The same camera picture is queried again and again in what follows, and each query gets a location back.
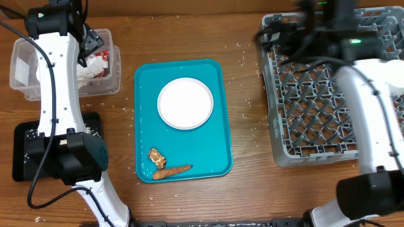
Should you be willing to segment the red snack wrapper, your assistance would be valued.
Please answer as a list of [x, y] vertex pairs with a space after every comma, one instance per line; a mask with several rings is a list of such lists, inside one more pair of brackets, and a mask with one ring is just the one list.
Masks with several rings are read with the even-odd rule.
[[95, 57], [101, 57], [101, 60], [103, 61], [103, 63], [107, 64], [107, 67], [105, 67], [102, 72], [94, 75], [93, 78], [94, 79], [104, 78], [109, 74], [109, 51], [103, 50], [101, 52], [97, 52], [97, 53], [95, 53]]

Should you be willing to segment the white tissue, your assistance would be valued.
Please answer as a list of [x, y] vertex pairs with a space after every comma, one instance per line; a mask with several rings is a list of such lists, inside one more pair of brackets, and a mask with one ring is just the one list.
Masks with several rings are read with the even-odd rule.
[[103, 71], [105, 67], [107, 67], [106, 63], [103, 63], [101, 57], [91, 57], [88, 58], [87, 67], [82, 67], [79, 64], [77, 65], [77, 80], [78, 80], [78, 88], [86, 86], [88, 84], [89, 79], [93, 79], [94, 75]]

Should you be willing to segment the white napkin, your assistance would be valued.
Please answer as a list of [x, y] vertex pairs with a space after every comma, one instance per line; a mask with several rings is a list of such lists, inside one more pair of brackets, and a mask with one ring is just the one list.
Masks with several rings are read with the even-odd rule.
[[39, 63], [36, 63], [35, 77], [36, 77], [38, 83], [40, 83], [40, 69], [39, 69]]

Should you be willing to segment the large white plate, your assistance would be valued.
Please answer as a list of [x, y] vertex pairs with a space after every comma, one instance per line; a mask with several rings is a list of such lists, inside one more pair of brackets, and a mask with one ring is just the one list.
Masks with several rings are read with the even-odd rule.
[[170, 81], [157, 98], [160, 118], [167, 125], [179, 130], [202, 126], [210, 118], [213, 107], [212, 92], [207, 85], [194, 78]]

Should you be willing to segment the brown walnut piece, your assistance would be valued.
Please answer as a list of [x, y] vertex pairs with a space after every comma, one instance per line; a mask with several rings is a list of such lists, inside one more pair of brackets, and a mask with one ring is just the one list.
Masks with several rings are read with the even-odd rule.
[[167, 160], [162, 154], [160, 154], [157, 149], [151, 148], [148, 152], [148, 158], [156, 165], [159, 170], [165, 168]]

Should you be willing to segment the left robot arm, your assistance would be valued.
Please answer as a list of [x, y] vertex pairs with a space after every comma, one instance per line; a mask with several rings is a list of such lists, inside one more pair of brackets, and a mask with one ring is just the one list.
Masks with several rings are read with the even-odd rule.
[[27, 155], [71, 189], [38, 207], [77, 192], [99, 226], [134, 226], [130, 208], [119, 198], [107, 173], [105, 141], [88, 134], [80, 110], [77, 67], [103, 46], [86, 23], [81, 1], [50, 1], [32, 8], [25, 18], [26, 38], [34, 47], [40, 76], [41, 114], [38, 135], [25, 143]]

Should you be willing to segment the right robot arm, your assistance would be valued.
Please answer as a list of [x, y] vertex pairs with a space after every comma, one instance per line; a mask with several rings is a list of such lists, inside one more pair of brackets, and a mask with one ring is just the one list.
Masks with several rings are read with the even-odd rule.
[[403, 135], [391, 99], [401, 60], [383, 62], [376, 32], [274, 21], [255, 35], [274, 54], [264, 69], [273, 157], [279, 166], [333, 159], [354, 140], [359, 175], [310, 209], [299, 226], [358, 226], [403, 209]]

